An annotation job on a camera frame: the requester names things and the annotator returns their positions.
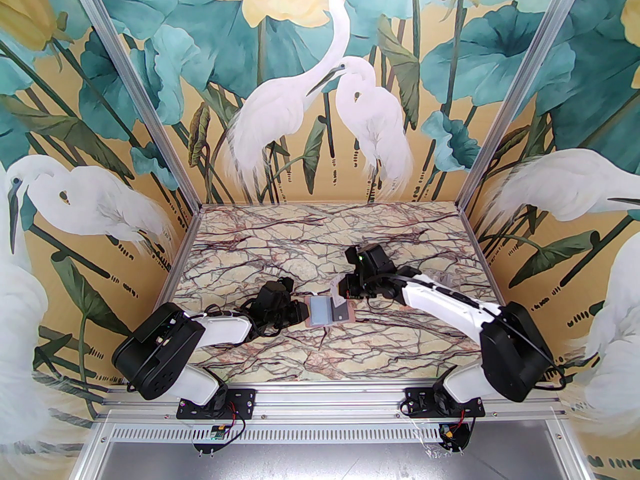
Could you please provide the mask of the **black bracket plate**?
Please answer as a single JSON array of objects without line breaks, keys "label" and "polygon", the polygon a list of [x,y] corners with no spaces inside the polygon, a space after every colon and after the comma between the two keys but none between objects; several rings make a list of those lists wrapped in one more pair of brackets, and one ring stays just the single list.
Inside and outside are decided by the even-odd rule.
[{"label": "black bracket plate", "polygon": [[[211,428],[215,425],[231,425],[231,429],[226,440],[222,441],[210,439]],[[193,444],[200,457],[202,457],[203,455],[213,455],[218,451],[224,450],[224,448],[226,448],[226,446],[228,446],[233,441],[233,429],[235,427],[235,422],[215,423],[213,426],[210,428],[208,437],[206,437],[202,442],[196,442]]]},{"label": "black bracket plate", "polygon": [[[462,423],[441,423],[439,425],[439,445],[446,451],[451,453],[461,453],[466,449],[471,441],[471,436],[473,435],[474,426],[476,423],[476,418],[472,418],[470,422],[462,422]],[[442,435],[442,427],[457,427],[457,432],[455,433],[455,441],[450,441]]]}]

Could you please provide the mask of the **grey metal sheet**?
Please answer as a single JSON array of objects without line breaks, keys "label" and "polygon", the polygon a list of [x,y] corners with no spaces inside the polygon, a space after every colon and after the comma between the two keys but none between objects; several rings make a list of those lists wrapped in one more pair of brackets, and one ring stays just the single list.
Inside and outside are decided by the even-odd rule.
[{"label": "grey metal sheet", "polygon": [[420,445],[192,445],[115,443],[77,480],[595,480],[515,451],[430,457]]}]

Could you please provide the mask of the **aluminium frame post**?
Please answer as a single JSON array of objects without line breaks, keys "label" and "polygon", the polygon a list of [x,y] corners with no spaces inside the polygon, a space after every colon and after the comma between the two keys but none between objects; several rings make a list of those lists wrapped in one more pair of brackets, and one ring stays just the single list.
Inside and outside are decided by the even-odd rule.
[{"label": "aluminium frame post", "polygon": [[480,185],[482,175],[489,168],[489,163],[494,153],[498,150],[503,134],[515,119],[517,112],[526,106],[525,98],[528,96],[539,70],[553,47],[558,32],[560,32],[575,1],[550,0],[550,4],[542,16],[530,46],[525,51],[522,62],[505,94],[505,100],[499,107],[498,113],[487,132],[484,144],[466,176],[457,199],[455,199],[455,206],[460,216],[464,216],[472,196]]},{"label": "aluminium frame post", "polygon": [[126,91],[140,115],[142,122],[149,130],[151,138],[157,144],[160,152],[166,160],[167,166],[174,175],[179,188],[186,199],[186,204],[194,214],[201,210],[202,202],[197,194],[192,181],[173,147],[167,131],[158,116],[151,99],[149,98],[143,82],[133,66],[130,56],[121,41],[121,37],[115,29],[114,23],[108,14],[102,0],[79,0],[87,14],[96,34],[114,64]]}]

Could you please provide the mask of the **aluminium frame rail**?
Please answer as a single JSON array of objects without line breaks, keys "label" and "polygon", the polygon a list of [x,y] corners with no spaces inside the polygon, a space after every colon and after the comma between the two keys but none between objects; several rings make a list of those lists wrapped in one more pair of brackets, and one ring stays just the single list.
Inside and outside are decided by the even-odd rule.
[{"label": "aluminium frame rail", "polygon": [[[254,423],[357,423],[399,419],[405,389],[425,386],[421,380],[233,382],[234,389],[256,391]],[[485,421],[566,419],[557,395],[535,391],[523,402],[497,394],[481,396]],[[160,423],[176,418],[179,398],[164,394],[146,401],[123,386],[111,387],[98,410],[98,420]]]}]

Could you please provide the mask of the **slotted aluminium strip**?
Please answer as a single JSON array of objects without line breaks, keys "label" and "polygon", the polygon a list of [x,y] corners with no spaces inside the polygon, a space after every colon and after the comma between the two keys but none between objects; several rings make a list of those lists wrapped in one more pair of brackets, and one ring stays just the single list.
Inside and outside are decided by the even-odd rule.
[{"label": "slotted aluminium strip", "polygon": [[[214,423],[115,423],[100,437],[102,443],[189,444],[202,442]],[[436,444],[441,442],[438,423],[396,420],[391,423],[316,423],[303,425],[235,422],[238,444]]]}]

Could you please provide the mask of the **pink leather card holder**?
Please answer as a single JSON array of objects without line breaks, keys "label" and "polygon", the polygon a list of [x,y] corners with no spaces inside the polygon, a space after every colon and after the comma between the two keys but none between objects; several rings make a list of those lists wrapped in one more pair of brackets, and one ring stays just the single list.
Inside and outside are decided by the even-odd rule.
[{"label": "pink leather card holder", "polygon": [[307,295],[304,302],[308,306],[310,324],[305,325],[308,329],[327,328],[346,323],[355,322],[356,301],[346,300],[349,304],[350,319],[343,322],[332,322],[332,307],[334,306],[332,297],[328,295]]}]

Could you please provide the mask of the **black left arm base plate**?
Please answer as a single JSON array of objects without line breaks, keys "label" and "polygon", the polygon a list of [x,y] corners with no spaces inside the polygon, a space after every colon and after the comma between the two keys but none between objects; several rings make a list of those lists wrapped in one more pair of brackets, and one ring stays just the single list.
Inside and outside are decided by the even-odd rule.
[{"label": "black left arm base plate", "polygon": [[257,391],[250,388],[218,388],[209,402],[198,405],[182,398],[178,403],[176,418],[178,420],[214,420],[253,417]]}]

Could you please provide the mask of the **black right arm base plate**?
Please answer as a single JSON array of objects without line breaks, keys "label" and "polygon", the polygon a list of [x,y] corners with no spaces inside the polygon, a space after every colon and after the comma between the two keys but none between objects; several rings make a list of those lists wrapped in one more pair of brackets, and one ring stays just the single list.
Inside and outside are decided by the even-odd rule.
[{"label": "black right arm base plate", "polygon": [[484,418],[481,398],[457,402],[443,387],[407,387],[400,411],[412,419]]}]

